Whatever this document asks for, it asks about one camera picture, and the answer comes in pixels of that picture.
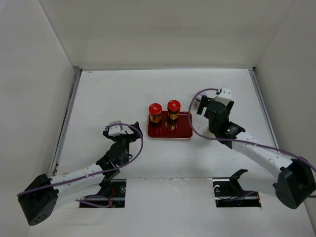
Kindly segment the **red lid chili sauce jar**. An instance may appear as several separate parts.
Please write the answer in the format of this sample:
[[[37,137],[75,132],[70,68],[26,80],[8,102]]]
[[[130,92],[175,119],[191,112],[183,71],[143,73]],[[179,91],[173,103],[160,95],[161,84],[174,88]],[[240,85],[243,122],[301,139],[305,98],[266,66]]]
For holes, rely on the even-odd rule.
[[[152,103],[149,106],[149,118],[153,124],[159,124],[161,122],[162,106],[159,103]]]

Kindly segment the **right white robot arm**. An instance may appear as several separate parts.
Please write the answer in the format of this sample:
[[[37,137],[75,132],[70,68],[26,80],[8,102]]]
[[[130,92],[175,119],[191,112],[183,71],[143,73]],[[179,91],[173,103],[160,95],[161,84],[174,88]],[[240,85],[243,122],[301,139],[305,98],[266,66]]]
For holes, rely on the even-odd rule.
[[[259,191],[275,196],[285,206],[296,209],[316,190],[313,176],[316,168],[303,157],[260,143],[243,127],[231,122],[229,115],[233,105],[231,95],[224,96],[222,91],[215,98],[203,95],[197,114],[208,119],[208,130],[214,135],[214,141],[250,158],[268,171],[271,178],[267,181],[244,178],[247,170],[240,169],[229,177],[232,196],[243,198]]]

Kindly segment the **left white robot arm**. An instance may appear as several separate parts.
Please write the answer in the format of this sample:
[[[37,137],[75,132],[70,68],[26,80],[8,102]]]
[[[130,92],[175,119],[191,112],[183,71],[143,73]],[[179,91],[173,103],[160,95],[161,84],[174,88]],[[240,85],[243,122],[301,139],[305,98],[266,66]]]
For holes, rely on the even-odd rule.
[[[18,196],[29,226],[43,222],[54,210],[71,201],[93,195],[105,197],[110,193],[112,179],[120,173],[119,167],[129,162],[130,143],[138,137],[124,133],[107,138],[113,144],[96,163],[66,175],[39,175]]]

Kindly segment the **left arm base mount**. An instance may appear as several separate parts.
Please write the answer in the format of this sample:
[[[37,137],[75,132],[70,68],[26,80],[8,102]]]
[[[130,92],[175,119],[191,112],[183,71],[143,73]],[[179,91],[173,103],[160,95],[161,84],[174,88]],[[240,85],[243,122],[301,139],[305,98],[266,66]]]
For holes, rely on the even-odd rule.
[[[113,179],[95,195],[83,197],[79,208],[124,208],[126,179]]]

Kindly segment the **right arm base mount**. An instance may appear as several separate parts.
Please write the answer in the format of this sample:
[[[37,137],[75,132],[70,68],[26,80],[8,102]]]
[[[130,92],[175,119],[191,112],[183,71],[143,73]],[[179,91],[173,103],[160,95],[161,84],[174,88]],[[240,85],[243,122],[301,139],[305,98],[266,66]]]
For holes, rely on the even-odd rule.
[[[212,179],[215,205],[217,208],[261,208],[259,193],[243,190],[238,182],[239,178],[247,171],[247,169],[240,169],[230,177]]]

